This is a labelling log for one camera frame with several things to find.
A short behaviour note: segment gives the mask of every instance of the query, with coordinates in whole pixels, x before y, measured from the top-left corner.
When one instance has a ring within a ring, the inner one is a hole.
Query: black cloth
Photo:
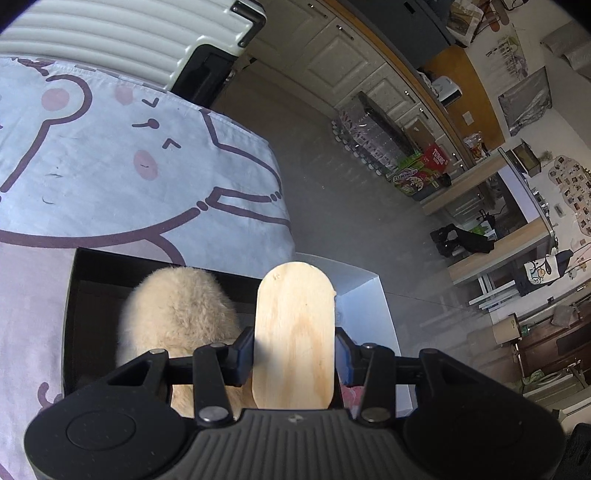
[[[447,237],[451,232],[455,232],[457,238],[448,240]],[[436,243],[439,253],[444,257],[450,257],[453,250],[458,245],[473,254],[487,254],[495,248],[494,240],[489,240],[487,237],[480,235],[479,233],[468,232],[455,226],[453,223],[431,232],[431,238]]]

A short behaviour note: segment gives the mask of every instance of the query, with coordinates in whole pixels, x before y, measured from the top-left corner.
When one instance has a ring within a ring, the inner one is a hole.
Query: cream fluffy fur
[[[232,302],[212,275],[197,268],[163,268],[148,276],[124,305],[117,364],[152,348],[166,348],[171,358],[190,356],[208,343],[232,343],[240,331]],[[235,417],[243,406],[256,408],[251,389],[243,388],[226,387]],[[193,386],[176,385],[171,406],[193,417]]]

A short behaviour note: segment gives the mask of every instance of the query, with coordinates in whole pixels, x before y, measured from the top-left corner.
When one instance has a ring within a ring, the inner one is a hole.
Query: bed sheet
[[[74,249],[262,278],[294,253],[265,140],[175,95],[0,58],[0,478],[34,474],[28,422],[61,396]]]

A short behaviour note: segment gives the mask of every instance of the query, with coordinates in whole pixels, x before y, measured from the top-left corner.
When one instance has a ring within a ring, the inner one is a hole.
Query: gray floor
[[[471,363],[466,335],[491,325],[467,306],[417,202],[335,141],[330,119],[255,75],[240,72],[215,110],[267,139],[281,168],[297,251],[379,274],[403,355],[435,347]]]

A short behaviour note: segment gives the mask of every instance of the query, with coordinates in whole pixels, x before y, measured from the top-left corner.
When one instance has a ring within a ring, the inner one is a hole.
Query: wooden paddle
[[[318,268],[279,265],[256,301],[252,394],[259,408],[321,409],[335,381],[335,290]]]

